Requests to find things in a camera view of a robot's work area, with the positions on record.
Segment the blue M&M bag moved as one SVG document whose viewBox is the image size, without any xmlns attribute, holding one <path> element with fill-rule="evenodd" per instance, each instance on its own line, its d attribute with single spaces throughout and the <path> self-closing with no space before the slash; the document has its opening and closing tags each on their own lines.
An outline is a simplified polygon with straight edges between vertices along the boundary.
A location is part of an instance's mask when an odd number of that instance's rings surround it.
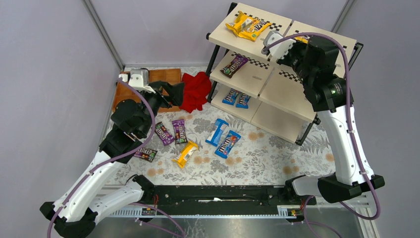
<svg viewBox="0 0 420 238">
<path fill-rule="evenodd" d="M 239 96 L 239 100 L 236 103 L 235 107 L 236 108 L 242 108 L 242 109 L 248 109 L 249 108 L 249 100 L 250 100 L 250 98 L 251 97 L 249 95 L 247 95 L 245 93 L 242 93 Z"/>
</svg>

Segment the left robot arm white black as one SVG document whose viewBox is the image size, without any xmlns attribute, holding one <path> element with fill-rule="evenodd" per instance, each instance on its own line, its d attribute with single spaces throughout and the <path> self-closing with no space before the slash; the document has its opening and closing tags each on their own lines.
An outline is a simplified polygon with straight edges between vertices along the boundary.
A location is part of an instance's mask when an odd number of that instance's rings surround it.
<svg viewBox="0 0 420 238">
<path fill-rule="evenodd" d="M 156 81 L 150 86 L 150 90 L 133 90 L 138 101 L 124 99 L 116 105 L 111 115 L 113 127 L 84 173 L 61 198 L 40 207 L 50 221 L 49 231 L 56 231 L 62 238 L 85 238 L 111 213 L 141 200 L 151 200 L 153 185 L 141 175 L 117 191 L 97 197 L 105 183 L 151 140 L 159 109 L 183 103 L 184 83 Z"/>
</svg>

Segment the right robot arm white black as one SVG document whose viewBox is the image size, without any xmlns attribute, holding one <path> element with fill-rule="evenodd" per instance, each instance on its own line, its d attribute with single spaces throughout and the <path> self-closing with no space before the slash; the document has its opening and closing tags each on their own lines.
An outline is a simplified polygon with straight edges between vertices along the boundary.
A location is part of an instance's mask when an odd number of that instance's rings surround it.
<svg viewBox="0 0 420 238">
<path fill-rule="evenodd" d="M 296 196 L 317 195 L 335 203 L 383 187 L 384 177 L 374 173 L 363 152 L 354 121 L 349 75 L 335 74 L 337 58 L 346 54 L 344 48 L 328 36 L 313 33 L 305 42 L 297 35 L 281 38 L 269 49 L 279 65 L 291 67 L 301 80 L 335 158 L 335 172 L 330 175 L 288 180 L 291 192 Z"/>
</svg>

